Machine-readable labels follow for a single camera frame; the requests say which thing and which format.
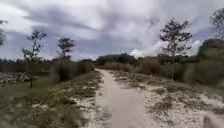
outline dry grass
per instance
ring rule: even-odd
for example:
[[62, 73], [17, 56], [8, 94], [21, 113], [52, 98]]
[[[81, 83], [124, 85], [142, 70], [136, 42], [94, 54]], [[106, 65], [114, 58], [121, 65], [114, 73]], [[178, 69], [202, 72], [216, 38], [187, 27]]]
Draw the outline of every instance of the dry grass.
[[59, 85], [33, 88], [21, 95], [4, 96], [0, 101], [0, 127], [3, 124], [16, 128], [83, 126], [87, 120], [82, 115], [82, 106], [72, 98], [82, 100], [94, 97], [99, 82], [98, 72], [91, 72]]

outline tree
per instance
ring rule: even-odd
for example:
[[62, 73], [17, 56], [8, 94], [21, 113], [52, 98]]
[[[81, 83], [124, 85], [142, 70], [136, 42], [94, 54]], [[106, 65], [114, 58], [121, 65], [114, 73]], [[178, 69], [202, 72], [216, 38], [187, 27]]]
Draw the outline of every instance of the tree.
[[210, 18], [210, 22], [217, 32], [217, 37], [224, 38], [224, 8], [215, 11]]
[[[4, 23], [8, 23], [7, 21], [4, 21], [4, 20], [0, 20], [0, 24], [4, 24]], [[5, 33], [2, 29], [0, 29], [0, 45], [3, 44], [4, 40], [5, 40]]]
[[30, 87], [33, 87], [33, 65], [35, 62], [41, 60], [39, 57], [40, 49], [42, 47], [41, 41], [47, 36], [45, 32], [34, 30], [33, 33], [27, 37], [29, 41], [32, 42], [32, 49], [22, 49], [24, 59], [29, 63], [28, 72], [30, 79]]
[[70, 59], [71, 56], [68, 54], [73, 51], [72, 48], [75, 47], [75, 41], [70, 38], [61, 38], [58, 47], [61, 49], [61, 52], [59, 52], [60, 58]]
[[185, 54], [185, 51], [191, 48], [187, 46], [187, 42], [192, 37], [192, 34], [185, 32], [188, 26], [188, 21], [179, 23], [171, 19], [165, 27], [161, 29], [162, 34], [160, 35], [160, 39], [168, 42], [167, 46], [163, 48], [163, 52], [170, 55], [172, 59], [172, 79], [174, 79], [175, 73], [175, 56]]

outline ground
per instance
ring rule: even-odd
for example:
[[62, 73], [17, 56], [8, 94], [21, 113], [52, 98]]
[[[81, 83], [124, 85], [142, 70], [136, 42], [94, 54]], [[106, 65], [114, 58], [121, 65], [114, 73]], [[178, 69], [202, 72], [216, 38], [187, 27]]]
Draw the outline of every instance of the ground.
[[49, 80], [2, 87], [0, 127], [202, 128], [205, 113], [224, 115], [223, 91], [199, 85], [108, 70]]
[[86, 111], [94, 106], [100, 82], [98, 72], [81, 75], [71, 81], [55, 84], [49, 78], [1, 88], [1, 128], [79, 128], [88, 119]]
[[224, 114], [218, 95], [162, 78], [99, 72], [103, 83], [88, 128], [202, 128], [204, 113]]

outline dirt trail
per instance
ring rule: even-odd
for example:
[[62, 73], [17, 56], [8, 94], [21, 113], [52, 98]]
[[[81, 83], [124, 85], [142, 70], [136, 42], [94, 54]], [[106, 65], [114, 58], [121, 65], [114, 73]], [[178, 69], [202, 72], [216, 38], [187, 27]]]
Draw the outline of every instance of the dirt trail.
[[145, 113], [143, 98], [135, 89], [127, 89], [125, 85], [115, 81], [111, 73], [99, 70], [102, 74], [100, 95], [96, 103], [101, 108], [101, 121], [109, 128], [147, 128], [150, 125]]

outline cloud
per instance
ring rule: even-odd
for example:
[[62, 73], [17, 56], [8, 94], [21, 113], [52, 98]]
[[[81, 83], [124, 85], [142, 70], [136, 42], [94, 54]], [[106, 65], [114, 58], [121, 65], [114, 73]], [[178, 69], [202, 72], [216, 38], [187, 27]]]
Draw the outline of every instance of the cloud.
[[48, 33], [41, 55], [57, 55], [57, 40], [77, 41], [74, 59], [96, 58], [121, 51], [136, 56], [156, 55], [164, 45], [160, 29], [171, 18], [189, 20], [196, 54], [203, 40], [212, 36], [209, 17], [224, 5], [223, 0], [1, 0], [0, 19], [8, 38], [0, 57], [22, 57], [32, 29]]

